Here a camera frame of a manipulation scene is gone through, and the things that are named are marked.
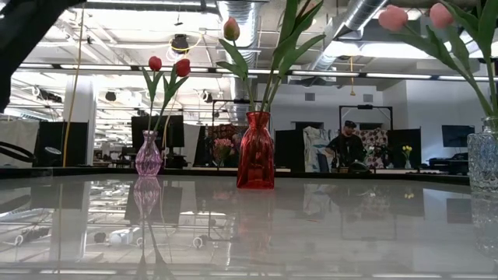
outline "ceiling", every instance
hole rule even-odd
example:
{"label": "ceiling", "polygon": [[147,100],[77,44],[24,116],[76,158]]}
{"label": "ceiling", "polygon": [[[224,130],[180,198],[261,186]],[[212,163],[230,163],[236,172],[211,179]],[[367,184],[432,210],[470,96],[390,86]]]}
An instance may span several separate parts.
{"label": "ceiling", "polygon": [[[261,5],[258,21],[258,41],[254,48],[258,56],[255,68],[268,68],[272,52],[279,39],[279,18],[285,7],[285,0],[271,0]],[[346,0],[326,0],[322,10],[317,15],[314,25],[300,38],[298,44],[323,33],[330,18],[346,10]],[[418,19],[423,9],[407,9],[411,19]],[[73,8],[65,11],[47,32],[44,39],[34,48],[25,62],[50,63],[50,64],[75,64],[78,58],[78,42],[81,30],[82,9]],[[187,34],[188,43],[194,46],[187,57],[193,66],[213,67],[216,61],[225,60],[225,53],[217,40],[220,38],[222,22],[219,17],[210,13],[198,12],[166,12],[158,10],[118,10],[118,9],[86,9],[83,17],[82,53],[81,63],[91,65],[146,65],[149,57],[155,55],[163,60],[165,66],[172,65],[180,57],[170,49],[170,41],[175,34]],[[367,51],[367,45],[375,41],[357,41],[354,44],[344,45],[344,52],[348,54],[355,51],[357,56],[351,61],[336,59],[333,67],[339,71],[368,71],[368,72],[426,72],[418,61],[427,60],[434,63],[424,54],[415,52],[410,46],[383,43],[388,34],[384,32],[374,19],[365,29],[365,34],[380,34],[379,44]],[[320,46],[310,49],[297,62],[306,67],[319,54]],[[407,53],[413,53],[413,58],[407,58]],[[430,71],[445,69],[444,66]],[[66,74],[17,72],[12,77],[11,104],[41,105],[52,104],[51,101],[37,98],[38,89],[44,89],[62,99],[65,97],[67,82]],[[95,75],[100,85],[99,107],[143,107],[149,106],[149,97],[146,92],[144,78],[140,75]],[[211,93],[215,99],[232,99],[230,78],[202,78],[190,77],[177,94],[176,102],[171,102],[169,107],[211,109],[211,104],[204,103],[199,95]],[[355,79],[358,86],[376,86],[381,89],[383,79]],[[337,79],[338,87],[348,86],[351,79]],[[162,86],[158,92],[155,107],[160,107],[163,101]],[[117,100],[109,102],[105,99],[107,92],[117,93]],[[62,109],[29,109],[17,110],[23,114],[32,114],[44,119],[60,119]],[[106,119],[129,120],[136,115],[136,110],[113,110],[112,114],[98,111],[97,123],[106,123]],[[191,112],[187,117],[196,123],[211,118],[209,112]],[[220,119],[229,121],[229,114],[220,116]]]}

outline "tulip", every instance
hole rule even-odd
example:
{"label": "tulip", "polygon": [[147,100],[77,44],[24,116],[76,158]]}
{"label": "tulip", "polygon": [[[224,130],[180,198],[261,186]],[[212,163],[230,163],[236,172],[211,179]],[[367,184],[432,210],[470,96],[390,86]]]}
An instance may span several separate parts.
{"label": "tulip", "polygon": [[240,27],[237,21],[230,17],[223,27],[223,34],[225,35],[225,39],[228,41],[235,41],[239,39],[240,36]]}
{"label": "tulip", "polygon": [[429,17],[430,20],[432,20],[433,25],[439,29],[445,29],[453,23],[453,16],[441,3],[437,3],[430,8]]}
{"label": "tulip", "polygon": [[408,22],[408,14],[404,9],[394,5],[388,5],[388,8],[379,16],[379,24],[392,32],[398,32]]}
{"label": "tulip", "polygon": [[161,67],[163,67],[163,62],[161,61],[161,58],[158,58],[157,56],[153,56],[149,59],[149,67],[152,71],[158,72],[161,70]]}
{"label": "tulip", "polygon": [[177,62],[177,74],[179,77],[185,77],[190,74],[190,60],[184,58]]}

